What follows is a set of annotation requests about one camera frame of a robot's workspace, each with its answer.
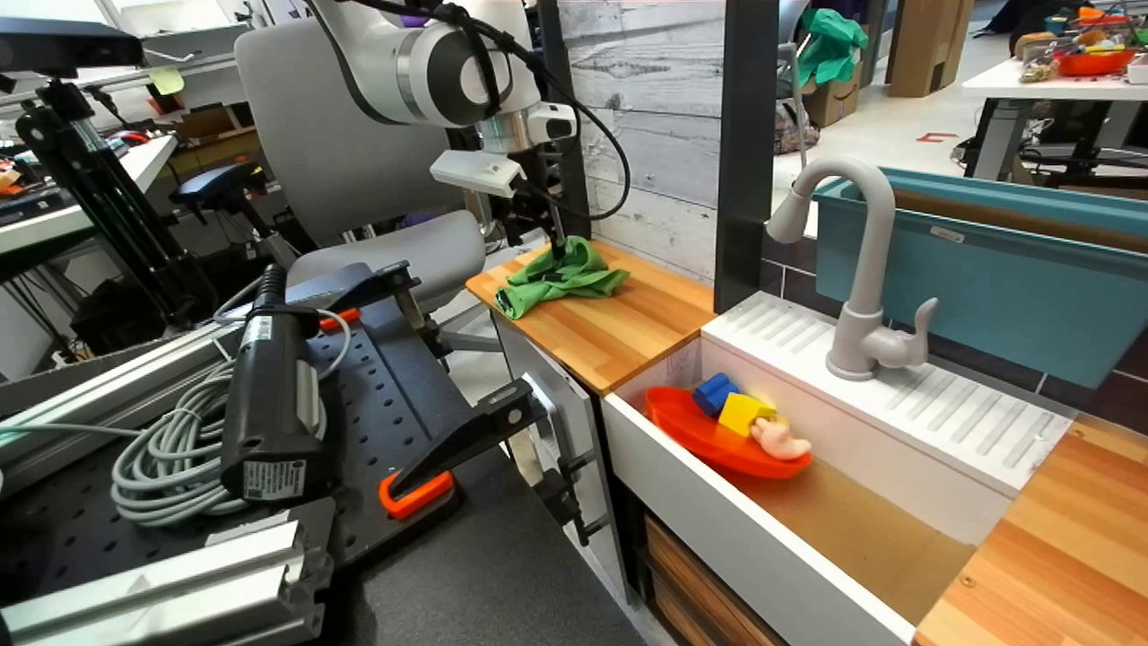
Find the green cloth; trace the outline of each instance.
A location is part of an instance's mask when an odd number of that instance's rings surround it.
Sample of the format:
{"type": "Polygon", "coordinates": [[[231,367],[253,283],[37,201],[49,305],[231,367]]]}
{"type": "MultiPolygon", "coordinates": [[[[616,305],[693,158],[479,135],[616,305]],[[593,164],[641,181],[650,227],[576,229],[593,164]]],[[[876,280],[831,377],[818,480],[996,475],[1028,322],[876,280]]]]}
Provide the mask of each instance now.
{"type": "Polygon", "coordinates": [[[615,296],[624,283],[620,268],[609,268],[586,237],[568,237],[564,251],[545,251],[500,290],[500,308],[514,321],[528,316],[542,300],[615,296]]]}
{"type": "Polygon", "coordinates": [[[803,21],[808,30],[808,48],[796,60],[796,82],[800,86],[829,86],[852,80],[862,50],[867,48],[867,32],[836,16],[831,9],[818,9],[803,21]]]}

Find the sink basin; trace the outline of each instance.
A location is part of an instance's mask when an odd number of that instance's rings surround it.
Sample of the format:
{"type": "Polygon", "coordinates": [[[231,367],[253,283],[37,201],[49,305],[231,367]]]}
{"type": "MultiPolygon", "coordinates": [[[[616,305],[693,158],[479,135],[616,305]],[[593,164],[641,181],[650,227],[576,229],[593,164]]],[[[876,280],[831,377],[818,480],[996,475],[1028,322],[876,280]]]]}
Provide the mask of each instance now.
{"type": "Polygon", "coordinates": [[[935,361],[839,382],[825,367],[831,329],[753,296],[606,396],[609,463],[786,641],[910,641],[1071,414],[935,361]],[[716,371],[814,443],[803,476],[720,475],[641,414],[650,387],[716,371]]]}

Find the wooden countertop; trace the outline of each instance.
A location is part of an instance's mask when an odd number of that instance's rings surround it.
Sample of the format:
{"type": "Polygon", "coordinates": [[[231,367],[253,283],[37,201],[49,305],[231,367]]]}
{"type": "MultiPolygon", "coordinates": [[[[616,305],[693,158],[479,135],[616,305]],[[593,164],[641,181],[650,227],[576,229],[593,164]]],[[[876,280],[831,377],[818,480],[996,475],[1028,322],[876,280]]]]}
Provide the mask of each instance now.
{"type": "MultiPolygon", "coordinates": [[[[641,367],[685,345],[714,316],[714,290],[620,248],[594,248],[615,268],[626,274],[615,298],[545,300],[525,321],[514,321],[514,328],[561,360],[586,387],[606,396],[641,367]]],[[[470,277],[465,290],[500,312],[500,288],[533,254],[542,251],[525,251],[470,277]]]]}
{"type": "Polygon", "coordinates": [[[1148,438],[1080,419],[913,641],[1148,641],[1148,438]]]}

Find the orange toy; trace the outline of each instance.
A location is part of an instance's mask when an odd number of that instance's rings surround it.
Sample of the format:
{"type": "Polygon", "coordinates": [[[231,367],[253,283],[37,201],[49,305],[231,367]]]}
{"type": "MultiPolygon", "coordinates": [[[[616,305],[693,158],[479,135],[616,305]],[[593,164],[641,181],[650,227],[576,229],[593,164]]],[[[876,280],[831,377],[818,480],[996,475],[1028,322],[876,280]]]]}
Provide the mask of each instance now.
{"type": "Polygon", "coordinates": [[[774,460],[756,443],[744,443],[739,434],[720,431],[716,419],[685,387],[650,387],[646,418],[693,456],[723,475],[791,480],[814,463],[809,451],[800,460],[774,460]]]}

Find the faucet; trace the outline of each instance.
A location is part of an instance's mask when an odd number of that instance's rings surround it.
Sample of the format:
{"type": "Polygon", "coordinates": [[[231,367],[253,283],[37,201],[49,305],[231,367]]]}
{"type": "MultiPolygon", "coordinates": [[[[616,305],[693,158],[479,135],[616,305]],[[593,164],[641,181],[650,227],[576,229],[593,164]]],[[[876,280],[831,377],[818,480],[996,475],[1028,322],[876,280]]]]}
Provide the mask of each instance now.
{"type": "Polygon", "coordinates": [[[786,201],[764,224],[769,237],[774,237],[778,243],[796,243],[803,237],[814,188],[825,175],[852,181],[867,210],[852,290],[839,308],[836,336],[825,360],[829,371],[848,382],[867,382],[876,361],[887,371],[923,367],[929,360],[929,322],[941,300],[929,298],[917,305],[913,335],[884,328],[884,290],[887,290],[887,266],[888,266],[893,217],[897,217],[897,196],[887,172],[857,158],[829,158],[829,160],[808,164],[791,181],[786,201]]]}

